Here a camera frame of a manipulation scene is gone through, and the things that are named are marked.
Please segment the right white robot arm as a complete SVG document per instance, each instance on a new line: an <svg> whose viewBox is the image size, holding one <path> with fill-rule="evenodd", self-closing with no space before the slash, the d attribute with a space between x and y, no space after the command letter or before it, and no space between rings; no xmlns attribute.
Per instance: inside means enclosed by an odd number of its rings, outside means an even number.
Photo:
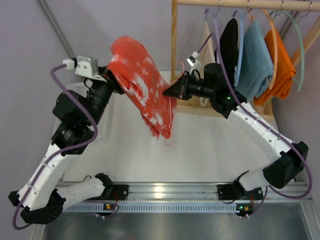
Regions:
<svg viewBox="0 0 320 240"><path fill-rule="evenodd" d="M220 189L220 195L227 192L233 200L238 200L264 187L282 189L305 169L308 146L303 141L295 143L284 137L265 121L247 99L233 89L224 66L209 63L204 67L203 76L198 70L186 71L162 94L184 101L193 96L208 99L217 113L246 133L269 159L266 166L243 172Z"/></svg>

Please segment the red white patterned trousers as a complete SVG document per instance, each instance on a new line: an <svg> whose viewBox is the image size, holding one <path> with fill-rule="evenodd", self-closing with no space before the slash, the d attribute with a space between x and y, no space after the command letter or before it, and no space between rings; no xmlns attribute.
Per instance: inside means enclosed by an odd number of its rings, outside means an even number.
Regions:
<svg viewBox="0 0 320 240"><path fill-rule="evenodd" d="M135 39L121 36L112 43L110 51L112 59L107 67L140 111L151 135L169 139L177 100L163 95L169 84L147 49Z"/></svg>

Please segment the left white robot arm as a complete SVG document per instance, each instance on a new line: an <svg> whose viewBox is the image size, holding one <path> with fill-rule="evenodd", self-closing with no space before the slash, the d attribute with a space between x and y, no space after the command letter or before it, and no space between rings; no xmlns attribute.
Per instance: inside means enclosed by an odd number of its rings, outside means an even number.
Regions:
<svg viewBox="0 0 320 240"><path fill-rule="evenodd" d="M104 173L98 173L90 180L69 187L57 187L71 163L97 138L98 123L112 94L124 94L106 66L98 68L97 79L85 77L85 81L91 82L86 96L67 90L56 76L56 71L65 67L62 64L50 72L62 90L52 110L60 120L60 125L32 177L23 188L12 191L8 196L16 207L12 220L16 230L21 229L17 225L18 216L21 216L27 226L46 225L64 210L82 201L113 199L114 183Z"/></svg>

